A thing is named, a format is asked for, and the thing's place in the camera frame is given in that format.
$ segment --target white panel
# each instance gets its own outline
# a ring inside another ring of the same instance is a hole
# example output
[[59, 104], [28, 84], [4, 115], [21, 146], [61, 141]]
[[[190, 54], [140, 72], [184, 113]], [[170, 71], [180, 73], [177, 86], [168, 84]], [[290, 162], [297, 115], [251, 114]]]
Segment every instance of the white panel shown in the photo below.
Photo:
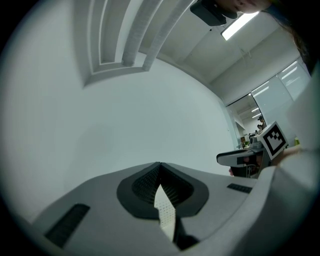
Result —
[[173, 241], [176, 227], [176, 209], [160, 185], [154, 198], [154, 208], [159, 211], [160, 227], [165, 235]]
[[122, 23], [131, 0], [105, 0], [100, 28], [100, 63], [116, 61], [116, 51]]
[[307, 87], [310, 77], [305, 69], [295, 61], [278, 74], [279, 79], [295, 101]]
[[279, 78], [276, 76], [271, 78], [268, 83], [259, 86], [251, 94], [258, 104], [266, 124], [276, 121], [289, 145], [294, 146], [296, 135], [286, 116], [294, 101]]

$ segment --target hair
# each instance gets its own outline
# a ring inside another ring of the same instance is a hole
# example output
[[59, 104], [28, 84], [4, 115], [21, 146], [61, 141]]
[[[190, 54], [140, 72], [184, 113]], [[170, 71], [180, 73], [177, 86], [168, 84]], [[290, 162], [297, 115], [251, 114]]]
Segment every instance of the hair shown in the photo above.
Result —
[[311, 73], [317, 63], [319, 57], [318, 44], [319, 41], [313, 37], [309, 31], [311, 26], [318, 24], [318, 8], [316, 5], [305, 2], [304, 4], [296, 4], [291, 0], [278, 0], [277, 8], [287, 20], [287, 24], [281, 22], [277, 17], [273, 18], [279, 25], [292, 35], [295, 46], [297, 47], [303, 62]]

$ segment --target ceiling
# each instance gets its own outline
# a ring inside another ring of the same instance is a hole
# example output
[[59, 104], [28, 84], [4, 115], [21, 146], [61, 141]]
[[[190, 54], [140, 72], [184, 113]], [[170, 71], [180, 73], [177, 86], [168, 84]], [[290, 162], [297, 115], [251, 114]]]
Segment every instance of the ceiling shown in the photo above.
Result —
[[255, 112], [252, 112], [258, 106], [256, 101], [254, 100], [254, 97], [252, 97], [251, 95], [247, 95], [239, 99], [238, 101], [232, 104], [232, 107], [242, 120], [252, 118], [253, 116], [258, 115], [260, 113], [259, 109]]
[[[140, 52], [148, 51], [155, 35], [177, 3], [178, 0], [162, 2], [145, 33]], [[169, 34], [158, 58], [188, 71], [203, 82], [211, 83], [277, 28], [279, 25], [272, 17], [259, 13], [226, 41], [221, 36], [225, 29], [223, 26], [210, 27], [188, 9]]]

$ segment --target white wall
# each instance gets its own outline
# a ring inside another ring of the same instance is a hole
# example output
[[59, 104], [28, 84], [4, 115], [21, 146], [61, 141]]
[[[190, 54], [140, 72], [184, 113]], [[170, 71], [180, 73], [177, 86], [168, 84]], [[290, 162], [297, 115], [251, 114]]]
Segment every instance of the white wall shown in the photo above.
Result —
[[216, 162], [233, 150], [217, 96], [160, 60], [84, 88], [72, 20], [72, 1], [44, 1], [2, 56], [0, 167], [13, 211], [32, 221], [82, 182], [149, 162], [229, 175]]
[[226, 121], [227, 121], [227, 124], [229, 127], [233, 147], [235, 150], [237, 150], [237, 149], [239, 149], [238, 146], [240, 144], [240, 142], [239, 142], [240, 134], [237, 129], [237, 123], [235, 121], [234, 115], [233, 115], [232, 111], [230, 110], [230, 106], [225, 107], [222, 100], [220, 101], [220, 105], [221, 105], [221, 108], [226, 116]]
[[254, 134], [257, 131], [259, 131], [258, 129], [258, 125], [261, 124], [260, 121], [258, 121], [258, 116], [256, 118], [247, 118], [242, 120], [243, 121], [243, 125], [245, 127], [245, 131], [247, 132], [247, 134]]
[[244, 124], [243, 124], [243, 122], [242, 122], [241, 117], [238, 115], [238, 112], [237, 112], [237, 110], [235, 109], [235, 107], [234, 107], [233, 105], [230, 105], [230, 106], [229, 106], [229, 109], [230, 109], [231, 112], [232, 112], [232, 115], [233, 115], [233, 118], [234, 118], [235, 122], [236, 122], [240, 127], [242, 127], [242, 128], [244, 129], [245, 126], [244, 126]]
[[237, 124], [237, 128], [238, 128], [240, 137], [244, 137], [244, 136], [245, 136], [245, 133], [246, 133], [246, 130], [243, 129], [243, 128], [241, 127], [241, 125], [239, 125], [239, 124]]
[[291, 35], [277, 29], [212, 83], [212, 91], [229, 105], [283, 70], [299, 57]]

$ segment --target black recessed opening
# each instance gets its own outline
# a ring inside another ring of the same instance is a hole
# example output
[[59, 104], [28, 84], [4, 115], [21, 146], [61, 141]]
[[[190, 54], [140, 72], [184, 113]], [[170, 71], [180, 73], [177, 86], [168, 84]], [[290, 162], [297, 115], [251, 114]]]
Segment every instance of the black recessed opening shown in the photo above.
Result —
[[181, 250], [195, 245], [199, 241], [186, 234], [181, 218], [196, 215], [206, 204], [209, 190], [203, 182], [166, 163], [156, 162], [123, 179], [116, 191], [117, 198], [133, 216], [159, 220], [154, 203], [160, 185], [176, 212], [173, 243]]
[[63, 248], [80, 222], [88, 213], [90, 207], [84, 204], [74, 205], [61, 219], [45, 234], [56, 246]]

